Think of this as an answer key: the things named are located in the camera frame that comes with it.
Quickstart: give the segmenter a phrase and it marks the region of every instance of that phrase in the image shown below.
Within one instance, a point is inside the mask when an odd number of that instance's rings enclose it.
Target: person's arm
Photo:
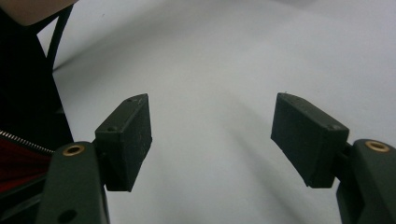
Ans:
[[[77,0],[0,0],[0,8],[20,25],[31,25],[76,2]]]

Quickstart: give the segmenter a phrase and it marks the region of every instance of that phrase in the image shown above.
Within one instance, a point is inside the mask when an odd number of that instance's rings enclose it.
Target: red fabric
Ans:
[[[50,157],[0,138],[0,193],[46,173]]]

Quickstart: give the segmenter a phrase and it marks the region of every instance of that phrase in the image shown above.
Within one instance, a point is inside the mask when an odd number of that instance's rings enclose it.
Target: brass insert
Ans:
[[[74,145],[64,149],[64,156],[76,156],[77,154],[83,152],[85,149],[82,145]]]
[[[367,141],[366,146],[378,152],[389,152],[389,147],[383,143],[376,141]]]

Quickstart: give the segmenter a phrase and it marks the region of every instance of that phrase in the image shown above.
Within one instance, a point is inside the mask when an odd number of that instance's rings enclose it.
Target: metal zipper teeth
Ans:
[[[28,147],[28,148],[30,148],[32,150],[36,150],[36,151],[39,151],[39,152],[42,152],[42,153],[45,153],[45,154],[49,154],[49,155],[52,155],[52,153],[54,153],[53,150],[38,146],[38,145],[36,145],[34,143],[31,143],[31,142],[29,142],[27,140],[19,138],[18,136],[15,136],[12,133],[7,133],[5,131],[0,130],[0,136],[3,136],[5,138],[7,138],[7,139],[10,139],[10,140],[14,141],[14,142],[17,142],[18,144],[24,145],[25,147]]]

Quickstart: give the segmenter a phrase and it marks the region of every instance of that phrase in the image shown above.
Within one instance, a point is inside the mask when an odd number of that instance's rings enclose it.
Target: black fabric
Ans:
[[[23,27],[0,10],[0,129],[56,149],[72,137],[65,116],[56,113],[62,103],[36,36],[53,19]]]

